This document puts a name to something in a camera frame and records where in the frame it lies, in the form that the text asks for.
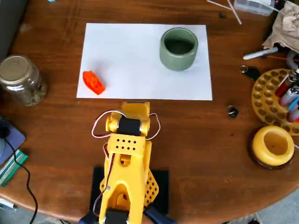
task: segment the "white paper sheet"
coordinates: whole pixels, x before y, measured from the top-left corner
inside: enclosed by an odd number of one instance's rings
[[[174,27],[192,31],[199,48],[185,71],[171,71],[160,61],[160,39]],[[96,95],[83,82],[93,71],[106,90]],[[205,25],[86,25],[77,98],[212,100]]]

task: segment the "orange block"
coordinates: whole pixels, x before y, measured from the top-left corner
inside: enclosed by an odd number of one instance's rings
[[[92,71],[83,72],[83,81],[85,85],[97,95],[100,95],[105,90],[104,85]]]

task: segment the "wooden table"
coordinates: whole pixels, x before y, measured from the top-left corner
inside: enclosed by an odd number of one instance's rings
[[[219,3],[227,5],[225,0]],[[222,12],[226,18],[219,17]],[[170,171],[170,217],[178,223],[214,224],[260,210],[298,185],[298,155],[282,170],[254,164],[247,153],[251,133],[261,126],[250,105],[253,81],[243,64],[261,72],[286,67],[276,59],[244,61],[261,49],[270,17],[233,13],[204,0],[31,0],[12,53],[27,55],[49,83],[39,105],[22,107],[6,98],[1,114],[26,134],[31,189],[39,212],[78,221],[88,211],[93,167],[102,165],[105,140],[91,136],[95,118],[120,109],[120,99],[76,99],[87,22],[206,24],[213,101],[149,100],[162,129],[153,139],[151,169]],[[226,106],[237,105],[236,119]],[[98,132],[104,130],[105,119]],[[0,197],[33,210],[19,170]]]

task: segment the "jar lid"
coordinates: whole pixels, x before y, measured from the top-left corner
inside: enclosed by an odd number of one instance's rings
[[[32,63],[24,56],[10,56],[0,63],[0,82],[8,85],[22,83],[32,73]]]

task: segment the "glass jar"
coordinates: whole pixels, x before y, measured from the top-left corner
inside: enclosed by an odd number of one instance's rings
[[[37,67],[25,56],[10,56],[0,63],[0,85],[24,106],[38,104],[48,89]]]

